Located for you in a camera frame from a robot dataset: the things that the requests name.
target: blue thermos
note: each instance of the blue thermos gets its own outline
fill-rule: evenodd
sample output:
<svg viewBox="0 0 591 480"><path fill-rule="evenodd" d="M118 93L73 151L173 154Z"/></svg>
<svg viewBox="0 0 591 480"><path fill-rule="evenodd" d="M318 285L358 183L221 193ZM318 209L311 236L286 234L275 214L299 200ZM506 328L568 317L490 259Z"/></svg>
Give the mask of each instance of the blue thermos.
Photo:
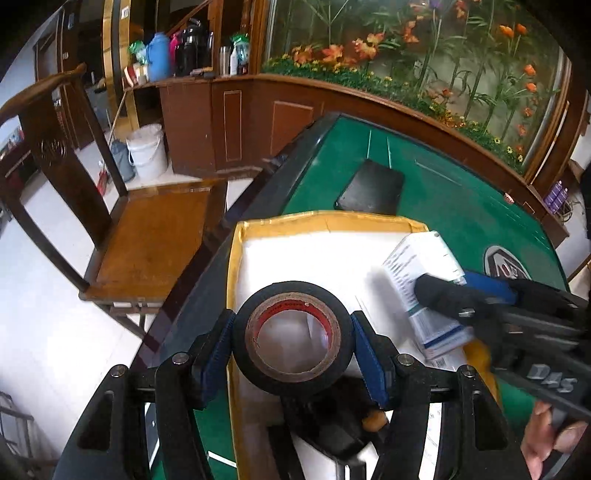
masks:
<svg viewBox="0 0 591 480"><path fill-rule="evenodd" d="M158 32L146 47L148 79L150 82L164 80L172 75L170 53L168 52L169 45L170 40L168 37L162 32Z"/></svg>

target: wooden chair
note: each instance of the wooden chair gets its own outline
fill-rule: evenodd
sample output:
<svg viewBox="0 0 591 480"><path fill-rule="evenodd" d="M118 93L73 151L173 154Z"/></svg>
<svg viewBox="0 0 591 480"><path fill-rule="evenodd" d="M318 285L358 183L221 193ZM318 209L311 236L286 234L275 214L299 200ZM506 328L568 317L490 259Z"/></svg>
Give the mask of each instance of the wooden chair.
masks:
<svg viewBox="0 0 591 480"><path fill-rule="evenodd" d="M195 181L130 192L80 80L81 64L71 72L45 78L17 94L0 109L0 125L19 117L31 153L49 182L76 215L95 250L84 277L66 261L41 232L3 174L0 200L45 256L79 289L79 297L139 336L145 314L156 313L197 249L204 230L217 225L225 211L225 180ZM111 174L119 198L109 213L85 168L60 128L51 93L69 83ZM140 325L127 315L140 314Z"/></svg>

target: glass display case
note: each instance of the glass display case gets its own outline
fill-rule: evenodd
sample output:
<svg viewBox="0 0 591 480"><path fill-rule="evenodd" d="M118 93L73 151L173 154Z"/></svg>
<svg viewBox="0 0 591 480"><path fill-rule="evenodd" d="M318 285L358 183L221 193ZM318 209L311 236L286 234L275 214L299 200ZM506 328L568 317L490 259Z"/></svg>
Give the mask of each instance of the glass display case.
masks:
<svg viewBox="0 0 591 480"><path fill-rule="evenodd" d="M523 173L565 61L515 0L272 0L263 71L394 100Z"/></svg>

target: finger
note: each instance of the finger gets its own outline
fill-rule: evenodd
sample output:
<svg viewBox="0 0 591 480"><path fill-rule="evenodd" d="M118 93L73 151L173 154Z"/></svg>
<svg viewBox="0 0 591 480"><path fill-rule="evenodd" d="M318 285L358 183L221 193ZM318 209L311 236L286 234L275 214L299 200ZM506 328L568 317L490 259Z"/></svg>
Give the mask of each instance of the finger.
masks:
<svg viewBox="0 0 591 480"><path fill-rule="evenodd" d="M548 409L539 415L532 415L525 427L523 442L542 461L548 458L554 447L554 430L551 422L552 412Z"/></svg>
<svg viewBox="0 0 591 480"><path fill-rule="evenodd" d="M525 442L521 443L521 452L525 458L527 469L530 471L531 479L538 480L542 475L543 468L541 458Z"/></svg>
<svg viewBox="0 0 591 480"><path fill-rule="evenodd" d="M548 411L552 405L549 403L543 402L541 400L536 400L534 403L534 409L532 411L532 415L540 415L545 411Z"/></svg>
<svg viewBox="0 0 591 480"><path fill-rule="evenodd" d="M554 449L562 453L571 453L579 443L586 428L587 424L583 421L578 421L577 423L573 423L571 426L566 427L560 432L560 435L558 435L556 443L554 444Z"/></svg>

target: white tiled floor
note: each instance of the white tiled floor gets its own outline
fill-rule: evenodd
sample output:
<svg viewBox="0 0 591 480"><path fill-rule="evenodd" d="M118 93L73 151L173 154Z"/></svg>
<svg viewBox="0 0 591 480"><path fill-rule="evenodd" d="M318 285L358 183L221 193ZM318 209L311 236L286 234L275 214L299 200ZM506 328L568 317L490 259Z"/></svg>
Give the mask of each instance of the white tiled floor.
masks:
<svg viewBox="0 0 591 480"><path fill-rule="evenodd" d="M79 152L79 157L96 181L99 153L95 144ZM187 180L193 178L175 175L169 168L153 183ZM249 181L230 182L228 204ZM142 186L139 179L128 183L130 189ZM41 176L24 197L41 230L83 274L93 245L80 222ZM116 198L110 186L105 196L109 208ZM138 348L138 338L92 303L78 299L76 288L16 221L8 224L0 237L0 390L35 417L43 439L39 451L45 457L61 453L108 369L129 365Z"/></svg>

